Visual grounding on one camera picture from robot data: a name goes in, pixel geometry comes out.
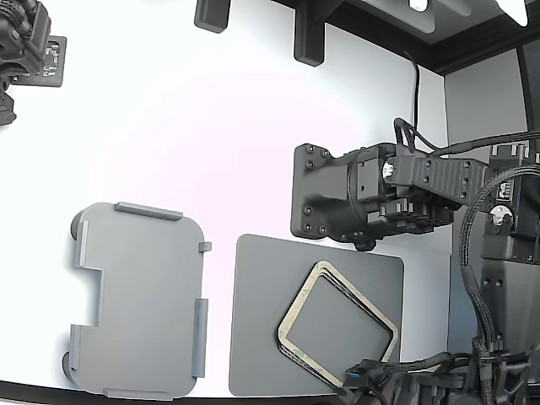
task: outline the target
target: black cable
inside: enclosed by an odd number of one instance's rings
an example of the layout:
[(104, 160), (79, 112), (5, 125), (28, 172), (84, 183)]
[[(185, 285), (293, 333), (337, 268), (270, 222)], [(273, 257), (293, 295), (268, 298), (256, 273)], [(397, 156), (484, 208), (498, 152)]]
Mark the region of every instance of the black cable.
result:
[(454, 143), (446, 148), (439, 148), (432, 152), (431, 156), (443, 156), (446, 154), (462, 154), (473, 149), (483, 148), (485, 146), (499, 145), (501, 143), (528, 141), (539, 139), (540, 131), (516, 132), (494, 137), (475, 139), (473, 141)]
[(394, 131), (396, 132), (397, 143), (403, 144), (403, 134), (407, 137), (408, 147), (411, 149), (411, 152), (415, 149), (414, 137), (419, 138), (428, 148), (433, 150), (440, 149), (428, 141), (415, 127), (402, 118), (396, 118), (394, 120)]
[(379, 400), (381, 405), (388, 405), (388, 401), (386, 400), (385, 396), (382, 395), (379, 389), (375, 387), (375, 383), (370, 376), (368, 376), (368, 388), (371, 392), (373, 392), (373, 395), (375, 395), (375, 398)]
[(385, 373), (403, 373), (409, 371), (427, 370), (436, 365), (441, 365), (448, 360), (455, 359), (455, 355), (447, 352), (436, 354), (428, 359), (411, 361), (408, 363), (386, 363), (383, 367)]
[[(404, 124), (407, 124), (409, 128), (406, 128), (404, 125), (400, 125), (401, 129), (405, 133), (412, 133), (415, 137), (420, 139), (428, 148), (437, 150), (440, 148), (437, 148), (435, 145), (433, 145), (430, 141), (428, 141), (419, 131), (419, 93), (420, 93), (420, 67), (414, 60), (414, 58), (411, 56), (410, 53), (402, 49), (401, 52), (403, 55), (405, 55), (409, 61), (413, 64), (414, 67), (414, 91), (413, 91), (413, 125), (411, 126), (409, 123), (407, 123), (402, 118), (397, 118), (394, 121), (394, 125), (396, 125), (397, 120), (401, 120)], [(411, 145), (411, 143), (408, 144), (409, 147), (414, 148), (414, 143)]]
[(414, 66), (414, 97), (413, 97), (413, 128), (419, 127), (419, 93), (420, 93), (420, 67), (411, 54), (402, 49), (403, 54)]

